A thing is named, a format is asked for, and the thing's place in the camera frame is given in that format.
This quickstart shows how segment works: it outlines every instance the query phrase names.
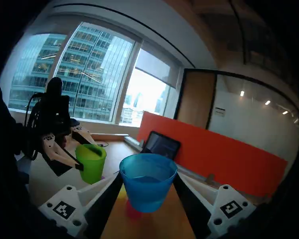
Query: black tablet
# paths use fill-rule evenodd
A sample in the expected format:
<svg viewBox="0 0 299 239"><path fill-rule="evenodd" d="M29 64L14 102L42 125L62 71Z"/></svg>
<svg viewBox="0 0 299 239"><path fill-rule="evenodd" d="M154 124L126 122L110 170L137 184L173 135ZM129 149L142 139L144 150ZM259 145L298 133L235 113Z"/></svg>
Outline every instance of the black tablet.
<svg viewBox="0 0 299 239"><path fill-rule="evenodd" d="M151 131L141 153L155 153L174 160L180 146L179 141Z"/></svg>

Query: glass wall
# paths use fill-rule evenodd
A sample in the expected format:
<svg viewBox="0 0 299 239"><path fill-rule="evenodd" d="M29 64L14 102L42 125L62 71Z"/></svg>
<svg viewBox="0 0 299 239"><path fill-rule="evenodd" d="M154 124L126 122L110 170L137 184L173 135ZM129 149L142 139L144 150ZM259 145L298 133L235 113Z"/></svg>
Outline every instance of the glass wall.
<svg viewBox="0 0 299 239"><path fill-rule="evenodd" d="M111 121L134 42L83 23L69 42L56 76L70 96L70 115Z"/></svg>
<svg viewBox="0 0 299 239"><path fill-rule="evenodd" d="M31 36L12 79L9 107L25 110L34 93L44 92L55 57L66 35Z"/></svg>
<svg viewBox="0 0 299 239"><path fill-rule="evenodd" d="M288 161L299 147L299 113L280 94L255 83L217 76L209 130L263 149Z"/></svg>

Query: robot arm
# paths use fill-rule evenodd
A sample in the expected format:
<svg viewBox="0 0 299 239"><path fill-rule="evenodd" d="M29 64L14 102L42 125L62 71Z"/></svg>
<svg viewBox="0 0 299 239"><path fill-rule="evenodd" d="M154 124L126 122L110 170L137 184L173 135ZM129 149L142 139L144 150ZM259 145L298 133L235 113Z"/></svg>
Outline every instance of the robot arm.
<svg viewBox="0 0 299 239"><path fill-rule="evenodd" d="M34 160L38 152L42 153L57 176L71 168L84 170L83 164L62 146L65 136L71 135L80 144L95 144L91 134L80 122L70 118L69 97L61 95L62 85L62 80L54 77L49 81L46 93L35 94L32 98L41 98L32 108L27 124L25 120L27 130L33 134L28 139L29 148L25 154Z"/></svg>

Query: orange divider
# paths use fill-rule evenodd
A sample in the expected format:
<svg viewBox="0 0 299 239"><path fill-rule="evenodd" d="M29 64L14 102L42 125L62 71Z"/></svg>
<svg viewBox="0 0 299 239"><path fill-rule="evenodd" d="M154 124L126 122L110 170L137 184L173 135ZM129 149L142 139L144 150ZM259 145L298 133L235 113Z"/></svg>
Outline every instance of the orange divider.
<svg viewBox="0 0 299 239"><path fill-rule="evenodd" d="M263 197L277 189L287 162L241 141L174 119L144 112L137 140L154 130L181 142L175 162L197 174Z"/></svg>

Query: skyscraper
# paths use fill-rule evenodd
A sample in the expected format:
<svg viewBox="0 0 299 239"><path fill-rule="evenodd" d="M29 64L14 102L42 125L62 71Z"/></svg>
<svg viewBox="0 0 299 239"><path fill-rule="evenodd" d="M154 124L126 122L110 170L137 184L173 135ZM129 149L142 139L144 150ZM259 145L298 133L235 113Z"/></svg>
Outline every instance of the skyscraper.
<svg viewBox="0 0 299 239"><path fill-rule="evenodd" d="M78 28L61 54L56 76L63 81L63 94L70 97L71 116L111 121L133 44L100 29L85 23ZM31 37L14 74L9 107L24 110L32 94L45 91L65 38L59 34Z"/></svg>

